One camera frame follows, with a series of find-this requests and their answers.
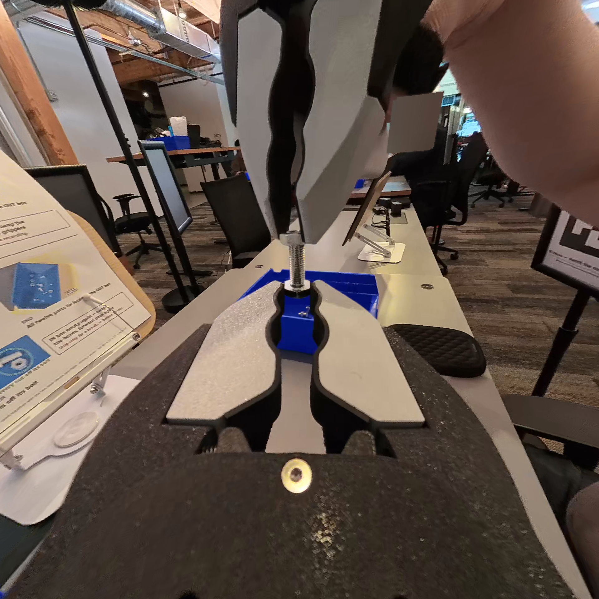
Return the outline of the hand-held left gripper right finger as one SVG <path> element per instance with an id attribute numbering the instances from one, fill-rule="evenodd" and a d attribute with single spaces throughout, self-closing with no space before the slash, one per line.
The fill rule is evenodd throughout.
<path id="1" fill-rule="evenodd" d="M 310 409 L 326 453 L 342 453 L 355 432 L 420 429 L 425 417 L 377 318 L 324 280 L 311 285 Z"/>

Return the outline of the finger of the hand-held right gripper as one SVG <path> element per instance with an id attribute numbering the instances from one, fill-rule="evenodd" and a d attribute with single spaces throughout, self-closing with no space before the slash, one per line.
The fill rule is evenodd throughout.
<path id="1" fill-rule="evenodd" d="M 368 83 L 384 8 L 385 1 L 312 1 L 301 10 L 313 81 L 296 183 L 305 244 L 333 224 L 378 144 L 385 110 Z"/>
<path id="2" fill-rule="evenodd" d="M 222 1 L 220 48 L 231 120 L 272 236 L 289 230 L 313 102 L 312 1 Z"/>

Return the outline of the blue plastic parts bin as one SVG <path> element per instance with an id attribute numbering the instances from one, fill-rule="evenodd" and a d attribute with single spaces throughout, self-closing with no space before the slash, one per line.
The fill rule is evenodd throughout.
<path id="1" fill-rule="evenodd" d="M 377 317 L 379 295 L 374 274 L 306 271 L 305 276 L 309 281 L 325 281 Z M 273 281 L 285 283 L 288 278 L 288 270 L 269 269 L 244 292 L 242 297 L 248 296 Z M 281 340 L 278 343 L 280 350 L 307 355 L 312 355 L 316 351 L 317 346 L 313 340 L 313 314 L 309 304 L 309 299 L 288 298 L 285 300 L 285 308 L 281 317 Z"/>

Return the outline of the long silver hex bolt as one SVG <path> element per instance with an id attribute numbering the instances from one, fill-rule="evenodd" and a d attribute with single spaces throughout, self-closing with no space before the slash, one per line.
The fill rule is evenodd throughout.
<path id="1" fill-rule="evenodd" d="M 288 231 L 279 236 L 281 244 L 288 248 L 289 278 L 302 284 L 305 281 L 304 242 L 299 231 Z"/>

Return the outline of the person's right forearm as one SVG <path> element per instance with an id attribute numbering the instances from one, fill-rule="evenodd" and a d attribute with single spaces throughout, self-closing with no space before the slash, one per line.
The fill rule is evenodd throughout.
<path id="1" fill-rule="evenodd" d="M 508 95 L 483 137 L 506 174 L 597 227 L 598 28 L 579 1 L 512 1 L 509 14 Z"/>

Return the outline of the person's right hand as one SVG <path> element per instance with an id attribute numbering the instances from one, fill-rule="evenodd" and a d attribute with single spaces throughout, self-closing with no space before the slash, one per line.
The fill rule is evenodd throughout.
<path id="1" fill-rule="evenodd" d="M 501 91 L 513 70 L 509 14 L 511 1 L 432 1 L 422 24 L 440 39 L 445 57 L 483 131 L 499 121 Z"/>

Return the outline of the black wrist rest pad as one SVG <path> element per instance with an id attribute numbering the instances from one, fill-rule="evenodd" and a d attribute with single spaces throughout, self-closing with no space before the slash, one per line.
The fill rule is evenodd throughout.
<path id="1" fill-rule="evenodd" d="M 413 324 L 395 324 L 390 328 L 442 376 L 476 378 L 487 369 L 480 344 L 468 333 Z"/>

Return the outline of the tilted board on white stand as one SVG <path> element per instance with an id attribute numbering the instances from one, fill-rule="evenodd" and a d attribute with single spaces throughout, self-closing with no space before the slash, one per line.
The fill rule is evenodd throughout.
<path id="1" fill-rule="evenodd" d="M 365 246 L 358 259 L 364 262 L 398 264 L 406 247 L 381 229 L 375 228 L 369 221 L 390 175 L 390 171 L 387 171 L 373 181 L 342 243 L 345 246 L 354 238 L 363 242 Z"/>

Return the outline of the black mesh office chair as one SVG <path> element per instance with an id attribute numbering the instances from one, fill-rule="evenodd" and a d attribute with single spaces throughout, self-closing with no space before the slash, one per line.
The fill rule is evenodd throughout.
<path id="1" fill-rule="evenodd" d="M 247 266 L 271 243 L 271 233 L 246 174 L 201 183 L 231 252 L 233 268 Z"/>

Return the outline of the black framed panel on stand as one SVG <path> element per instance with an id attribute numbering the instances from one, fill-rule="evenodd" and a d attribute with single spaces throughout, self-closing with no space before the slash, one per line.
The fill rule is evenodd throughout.
<path id="1" fill-rule="evenodd" d="M 154 188 L 163 210 L 170 237 L 182 271 L 171 268 L 172 274 L 185 275 L 191 287 L 197 288 L 196 276 L 211 276 L 211 270 L 197 271 L 191 261 L 183 241 L 183 233 L 193 221 L 190 209 L 177 181 L 173 164 L 165 145 L 159 141 L 139 140 L 141 154 L 149 171 Z"/>

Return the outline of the person's black office chair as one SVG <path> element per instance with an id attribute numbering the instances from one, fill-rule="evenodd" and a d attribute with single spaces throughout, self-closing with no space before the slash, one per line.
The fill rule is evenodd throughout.
<path id="1" fill-rule="evenodd" d="M 598 408 L 548 397 L 503 395 L 520 437 L 532 435 L 563 444 L 563 455 L 587 470 L 598 467 Z"/>

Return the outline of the black sign stand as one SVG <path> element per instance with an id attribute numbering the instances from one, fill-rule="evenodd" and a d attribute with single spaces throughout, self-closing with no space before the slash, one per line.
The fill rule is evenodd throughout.
<path id="1" fill-rule="evenodd" d="M 588 292 L 579 290 L 574 296 L 567 315 L 558 328 L 550 352 L 537 378 L 532 395 L 542 397 L 545 395 L 558 370 L 558 367 L 578 334 L 578 324 L 590 299 Z"/>

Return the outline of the white paper with outlines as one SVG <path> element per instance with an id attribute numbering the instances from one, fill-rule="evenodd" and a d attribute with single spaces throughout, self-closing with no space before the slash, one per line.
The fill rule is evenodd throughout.
<path id="1" fill-rule="evenodd" d="M 103 395 L 87 387 L 19 442 L 20 468 L 1 466 L 1 515 L 34 525 L 55 513 L 102 428 L 138 384 L 109 375 Z"/>

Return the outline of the framed black-white marker sign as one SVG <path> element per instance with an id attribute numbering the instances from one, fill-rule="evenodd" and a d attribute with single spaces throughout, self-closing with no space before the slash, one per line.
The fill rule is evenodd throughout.
<path id="1" fill-rule="evenodd" d="M 598 299 L 598 228 L 552 205 L 531 268 Z"/>

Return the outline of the silver ceiling duct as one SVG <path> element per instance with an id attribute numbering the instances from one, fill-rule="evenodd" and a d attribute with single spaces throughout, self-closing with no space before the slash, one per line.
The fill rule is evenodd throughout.
<path id="1" fill-rule="evenodd" d="M 3 1 L 13 25 L 26 22 L 74 36 L 65 5 L 90 43 L 108 49 L 122 83 L 165 77 L 212 80 L 221 62 L 214 21 L 195 1 Z"/>

